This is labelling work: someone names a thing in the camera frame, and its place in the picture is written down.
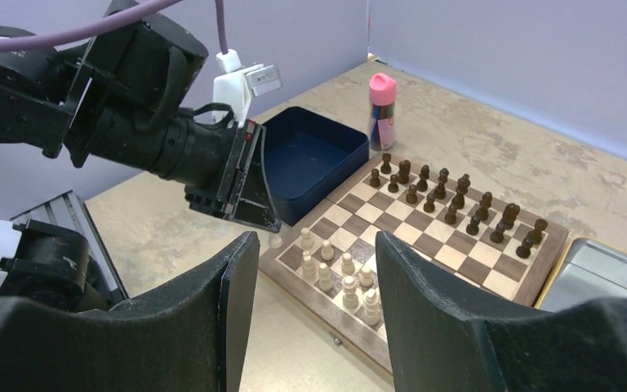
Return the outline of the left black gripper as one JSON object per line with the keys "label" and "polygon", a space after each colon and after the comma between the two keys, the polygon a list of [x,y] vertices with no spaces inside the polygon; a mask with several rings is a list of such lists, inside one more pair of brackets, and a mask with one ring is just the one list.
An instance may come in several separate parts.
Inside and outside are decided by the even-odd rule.
{"label": "left black gripper", "polygon": [[240,127],[229,105],[210,103],[180,108],[147,134],[140,134],[139,126],[127,111],[105,110],[92,155],[181,183],[196,212],[234,214],[240,224],[280,232],[265,170],[263,125],[246,121]]}

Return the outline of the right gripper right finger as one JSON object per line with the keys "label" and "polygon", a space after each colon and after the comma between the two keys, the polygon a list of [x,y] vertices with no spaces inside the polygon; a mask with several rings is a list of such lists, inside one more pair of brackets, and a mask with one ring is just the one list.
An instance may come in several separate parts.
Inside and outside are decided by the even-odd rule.
{"label": "right gripper right finger", "polygon": [[520,305],[388,231],[376,263],[397,391],[627,391],[627,298]]}

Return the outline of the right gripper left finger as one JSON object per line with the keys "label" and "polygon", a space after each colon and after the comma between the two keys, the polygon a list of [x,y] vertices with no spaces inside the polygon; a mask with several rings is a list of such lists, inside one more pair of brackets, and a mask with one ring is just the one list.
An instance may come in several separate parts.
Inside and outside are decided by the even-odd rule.
{"label": "right gripper left finger", "polygon": [[239,390],[259,256],[247,231],[110,310],[0,297],[0,391]]}

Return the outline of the white chess piece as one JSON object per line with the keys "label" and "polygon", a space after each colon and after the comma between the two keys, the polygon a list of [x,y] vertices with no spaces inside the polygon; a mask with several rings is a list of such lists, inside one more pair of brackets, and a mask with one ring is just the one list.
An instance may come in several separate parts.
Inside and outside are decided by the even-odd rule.
{"label": "white chess piece", "polygon": [[318,264],[318,287],[322,292],[330,292],[334,286],[331,270],[328,264]]}
{"label": "white chess piece", "polygon": [[343,292],[343,306],[347,310],[356,310],[358,307],[358,295],[357,295],[357,281],[351,275],[346,275],[343,277],[341,281],[342,292]]}
{"label": "white chess piece", "polygon": [[358,282],[359,282],[360,287],[363,290],[368,290],[372,288],[373,285],[375,284],[374,272],[367,265],[364,265],[358,271]]}
{"label": "white chess piece", "polygon": [[315,245],[314,237],[308,227],[300,230],[300,247],[304,251],[310,251]]}
{"label": "white chess piece", "polygon": [[366,325],[375,326],[381,317],[380,295],[376,289],[367,290],[362,298],[362,319]]}
{"label": "white chess piece", "polygon": [[354,276],[356,267],[354,264],[354,258],[348,252],[345,252],[341,257],[341,267],[340,270],[345,276]]}

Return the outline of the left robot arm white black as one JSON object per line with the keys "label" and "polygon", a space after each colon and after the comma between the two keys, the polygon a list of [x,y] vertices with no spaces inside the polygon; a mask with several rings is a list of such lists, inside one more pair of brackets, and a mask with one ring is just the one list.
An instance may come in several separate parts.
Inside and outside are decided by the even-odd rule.
{"label": "left robot arm white black", "polygon": [[[166,7],[113,1],[96,24],[59,36],[0,26],[0,144],[48,158],[66,149],[75,167],[92,155],[134,167],[181,183],[193,211],[277,233],[265,128],[247,116],[250,70],[223,51],[212,102],[183,107],[209,53]],[[0,220],[0,296],[69,312],[126,297],[83,234],[35,219]]]}

